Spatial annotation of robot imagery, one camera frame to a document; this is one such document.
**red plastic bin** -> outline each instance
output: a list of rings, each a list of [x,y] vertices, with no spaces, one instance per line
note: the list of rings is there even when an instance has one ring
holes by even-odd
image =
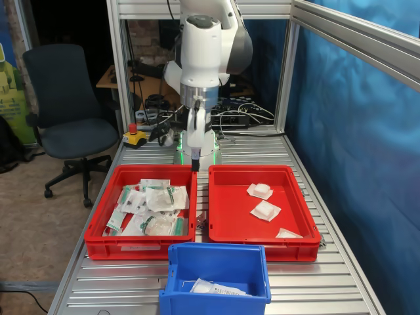
[[[282,208],[271,222],[250,213],[262,199],[247,189],[258,183],[274,190],[267,202]],[[303,238],[276,238],[280,228]],[[321,235],[290,167],[216,165],[209,168],[209,239],[264,245],[268,261],[315,261]]]
[[[137,184],[140,179],[170,179],[171,185],[186,186],[190,208],[181,211],[188,217],[187,236],[102,236],[123,186]],[[167,259],[171,244],[194,242],[196,239],[197,173],[190,165],[121,165],[102,195],[85,233],[87,252],[91,259]],[[127,214],[126,227],[132,214]]]

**blue curtain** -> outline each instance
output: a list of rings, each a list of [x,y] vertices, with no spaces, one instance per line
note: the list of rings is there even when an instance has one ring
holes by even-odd
[[[313,2],[419,36],[418,0]],[[387,314],[420,314],[420,94],[301,28],[286,127]]]
[[[245,20],[252,38],[253,58],[249,71],[261,104],[273,114],[282,68],[286,20]]]

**blue plastic bin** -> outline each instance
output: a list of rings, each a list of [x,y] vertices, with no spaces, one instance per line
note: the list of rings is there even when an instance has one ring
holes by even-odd
[[[190,293],[198,278],[237,287],[252,296]],[[182,243],[169,247],[168,280],[165,291],[159,292],[161,315],[264,315],[270,302],[263,246]]]

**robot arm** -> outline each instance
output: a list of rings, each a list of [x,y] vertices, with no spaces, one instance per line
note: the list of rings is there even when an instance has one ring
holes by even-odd
[[[207,133],[219,82],[226,84],[229,74],[240,74],[248,67],[252,42],[235,0],[180,0],[180,4],[181,54],[168,63],[165,80],[190,110],[184,142],[197,171],[201,148],[212,139]]]

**sterile packaging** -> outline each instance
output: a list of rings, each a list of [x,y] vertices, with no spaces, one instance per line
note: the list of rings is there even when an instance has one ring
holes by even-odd
[[[248,295],[246,292],[243,292],[236,287],[226,287],[225,285],[211,283],[200,278],[197,279],[190,292],[225,295]]]
[[[141,216],[133,215],[130,222],[121,233],[121,236],[143,236],[144,233],[140,228],[139,220],[141,220]]]
[[[175,222],[180,214],[181,210],[177,209],[174,211],[162,211],[160,214],[171,222]]]
[[[165,189],[146,188],[146,203],[155,212],[174,211],[190,207],[185,186],[167,186]]]
[[[140,228],[145,235],[149,236],[169,236],[171,235],[172,222],[167,220],[160,213],[153,215],[144,214],[141,219]]]
[[[164,189],[171,184],[170,179],[142,179],[139,182],[140,191],[145,192],[146,188]]]
[[[272,205],[271,203],[262,200],[255,208],[251,211],[251,214],[257,218],[270,222],[272,219],[277,217],[281,209]]]
[[[286,230],[285,228],[281,228],[280,231],[278,231],[276,238],[303,238],[303,237],[289,230]]]
[[[117,207],[112,212],[111,218],[106,224],[107,227],[112,228],[116,231],[118,231],[121,228],[121,225],[123,224],[124,218],[127,213],[121,212],[121,205],[117,205]]]
[[[118,203],[120,203],[120,204],[124,204],[125,203],[125,201],[127,200],[127,197],[129,196],[129,194],[130,194],[130,191],[132,190],[132,189],[135,189],[135,187],[136,187],[137,185],[127,185],[127,186],[124,186],[123,187],[123,190],[121,191],[121,194],[119,195],[119,198],[118,198]]]
[[[141,212],[141,207],[146,201],[146,195],[143,192],[138,192],[137,190],[131,190],[130,194],[125,200],[125,203],[121,207],[121,212],[126,213],[139,213]]]
[[[267,200],[273,194],[273,189],[270,189],[269,185],[266,184],[251,184],[247,192],[251,196]]]
[[[102,236],[121,236],[123,229],[120,228],[118,231],[114,230],[113,228],[106,227],[104,232],[102,233]]]

